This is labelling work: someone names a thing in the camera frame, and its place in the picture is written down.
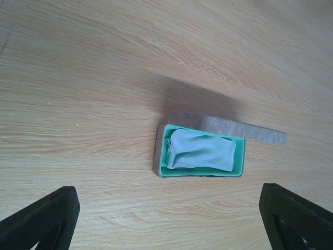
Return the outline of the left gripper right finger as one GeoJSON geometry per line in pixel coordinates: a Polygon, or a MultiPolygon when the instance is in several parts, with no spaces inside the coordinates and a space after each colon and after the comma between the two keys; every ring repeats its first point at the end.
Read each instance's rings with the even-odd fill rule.
{"type": "Polygon", "coordinates": [[[272,249],[332,249],[332,213],[276,183],[263,184],[260,214],[272,249]]]}

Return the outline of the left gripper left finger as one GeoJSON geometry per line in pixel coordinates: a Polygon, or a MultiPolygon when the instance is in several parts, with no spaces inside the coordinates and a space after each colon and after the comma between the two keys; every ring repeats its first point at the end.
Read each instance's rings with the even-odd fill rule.
{"type": "Polygon", "coordinates": [[[79,212],[75,187],[63,186],[1,221],[1,249],[69,249],[79,212]]]}

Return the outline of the light blue cleaning cloth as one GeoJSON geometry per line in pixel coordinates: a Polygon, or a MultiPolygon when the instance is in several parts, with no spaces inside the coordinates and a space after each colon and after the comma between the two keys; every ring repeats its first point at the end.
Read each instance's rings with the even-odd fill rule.
{"type": "Polygon", "coordinates": [[[222,137],[175,130],[168,140],[167,168],[213,168],[231,172],[236,143],[222,137]]]}

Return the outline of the grey glasses case green lining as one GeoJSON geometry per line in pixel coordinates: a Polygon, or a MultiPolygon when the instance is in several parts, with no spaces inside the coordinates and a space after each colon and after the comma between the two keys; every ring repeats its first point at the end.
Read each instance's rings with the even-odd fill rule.
{"type": "Polygon", "coordinates": [[[159,125],[156,136],[153,172],[161,178],[171,177],[240,177],[244,171],[246,140],[265,143],[287,144],[287,134],[278,130],[209,116],[192,111],[175,110],[167,123],[159,125]],[[232,171],[200,167],[194,169],[167,168],[167,140],[176,129],[185,129],[202,135],[220,136],[236,144],[232,171]]]}

